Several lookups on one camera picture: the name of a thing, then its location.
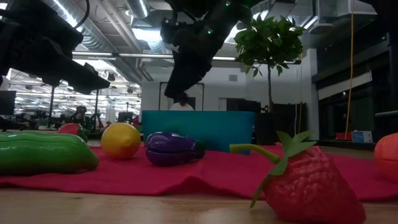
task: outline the toy lemon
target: toy lemon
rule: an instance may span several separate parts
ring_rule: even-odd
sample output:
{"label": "toy lemon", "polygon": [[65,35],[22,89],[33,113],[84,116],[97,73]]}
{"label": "toy lemon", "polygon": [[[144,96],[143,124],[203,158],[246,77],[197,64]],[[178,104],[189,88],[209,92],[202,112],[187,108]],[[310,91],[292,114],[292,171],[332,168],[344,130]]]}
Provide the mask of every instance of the toy lemon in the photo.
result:
{"label": "toy lemon", "polygon": [[101,138],[105,154],[112,159],[130,159],[141,145],[141,136],[137,129],[127,123],[109,126]]}

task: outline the red cloth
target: red cloth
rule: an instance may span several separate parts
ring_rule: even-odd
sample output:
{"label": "red cloth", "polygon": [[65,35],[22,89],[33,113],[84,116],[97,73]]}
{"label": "red cloth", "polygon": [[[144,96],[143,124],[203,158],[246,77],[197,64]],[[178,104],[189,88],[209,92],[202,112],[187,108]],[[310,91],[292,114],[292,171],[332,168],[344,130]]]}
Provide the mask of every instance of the red cloth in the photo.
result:
{"label": "red cloth", "polygon": [[[108,159],[100,147],[92,147],[99,166],[83,174],[41,174],[32,177],[0,177],[1,184],[30,189],[119,195],[170,195],[207,193],[251,198],[273,166],[260,154],[250,156],[206,152],[192,164],[155,167],[142,147],[130,161]],[[280,146],[267,147],[281,153]],[[398,197],[398,184],[384,179],[374,161],[331,156],[360,200]]]}

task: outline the plant pot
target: plant pot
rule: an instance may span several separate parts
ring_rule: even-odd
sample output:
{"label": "plant pot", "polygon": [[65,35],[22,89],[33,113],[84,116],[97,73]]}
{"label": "plant pot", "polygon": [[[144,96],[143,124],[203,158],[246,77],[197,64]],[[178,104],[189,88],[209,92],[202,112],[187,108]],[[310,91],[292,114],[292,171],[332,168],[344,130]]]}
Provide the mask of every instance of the plant pot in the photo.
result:
{"label": "plant pot", "polygon": [[278,141],[276,131],[280,131],[282,117],[277,113],[258,113],[254,118],[256,143],[261,146],[272,146]]}

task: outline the blue box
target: blue box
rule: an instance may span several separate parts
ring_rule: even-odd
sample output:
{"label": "blue box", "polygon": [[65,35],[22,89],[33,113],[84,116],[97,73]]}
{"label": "blue box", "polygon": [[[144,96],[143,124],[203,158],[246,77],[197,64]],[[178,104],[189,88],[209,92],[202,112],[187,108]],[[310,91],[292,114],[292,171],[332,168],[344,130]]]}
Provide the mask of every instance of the blue box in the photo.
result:
{"label": "blue box", "polygon": [[209,150],[229,152],[230,144],[250,144],[254,113],[243,111],[143,111],[144,139],[156,132],[203,141]]}

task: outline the toy eggplant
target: toy eggplant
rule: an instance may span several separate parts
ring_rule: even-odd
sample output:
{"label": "toy eggplant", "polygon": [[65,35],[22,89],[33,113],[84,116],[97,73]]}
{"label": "toy eggplant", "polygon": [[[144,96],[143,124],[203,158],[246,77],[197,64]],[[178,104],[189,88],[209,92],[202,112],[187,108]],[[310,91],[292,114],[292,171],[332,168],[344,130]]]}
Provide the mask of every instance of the toy eggplant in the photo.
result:
{"label": "toy eggplant", "polygon": [[205,155],[202,142],[172,133],[151,134],[145,146],[147,158],[155,166],[186,164]]}

